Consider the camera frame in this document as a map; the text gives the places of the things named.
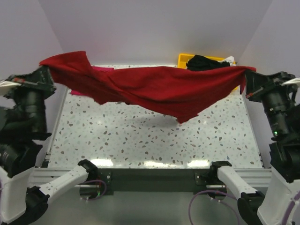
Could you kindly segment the dark red t shirt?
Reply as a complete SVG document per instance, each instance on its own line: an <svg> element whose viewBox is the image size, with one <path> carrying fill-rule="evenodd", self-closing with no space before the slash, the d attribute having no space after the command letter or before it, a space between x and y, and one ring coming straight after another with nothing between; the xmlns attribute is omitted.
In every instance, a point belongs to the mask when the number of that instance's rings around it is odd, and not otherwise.
<svg viewBox="0 0 300 225"><path fill-rule="evenodd" d="M183 123L245 88L247 67L235 66L207 71L176 67L133 67L98 71L86 52L68 52L40 62L56 83L92 98L99 104L123 102L175 117Z"/></svg>

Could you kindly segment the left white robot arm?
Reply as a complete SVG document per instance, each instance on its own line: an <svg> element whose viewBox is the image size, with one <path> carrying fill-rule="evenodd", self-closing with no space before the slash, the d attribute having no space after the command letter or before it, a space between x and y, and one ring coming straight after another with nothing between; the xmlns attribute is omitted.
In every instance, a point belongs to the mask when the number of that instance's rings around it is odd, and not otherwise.
<svg viewBox="0 0 300 225"><path fill-rule="evenodd" d="M0 83L0 94L15 102L0 109L0 221L3 225L28 225L38 220L49 204L81 183L92 184L98 169L82 160L71 171L41 186L29 187L36 158L47 130L45 100L56 91L48 67L11 75Z"/></svg>

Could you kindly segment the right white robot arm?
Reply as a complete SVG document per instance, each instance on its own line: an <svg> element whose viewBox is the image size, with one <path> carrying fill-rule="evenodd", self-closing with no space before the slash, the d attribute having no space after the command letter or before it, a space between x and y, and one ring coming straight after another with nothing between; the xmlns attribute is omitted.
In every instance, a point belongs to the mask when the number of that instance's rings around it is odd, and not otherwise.
<svg viewBox="0 0 300 225"><path fill-rule="evenodd" d="M273 133L269 187L265 194L259 192L226 161L211 164L209 179L230 189L247 224L291 225L300 202L300 107L295 103L300 81L286 72L262 75L250 70L245 79L246 98L262 103Z"/></svg>

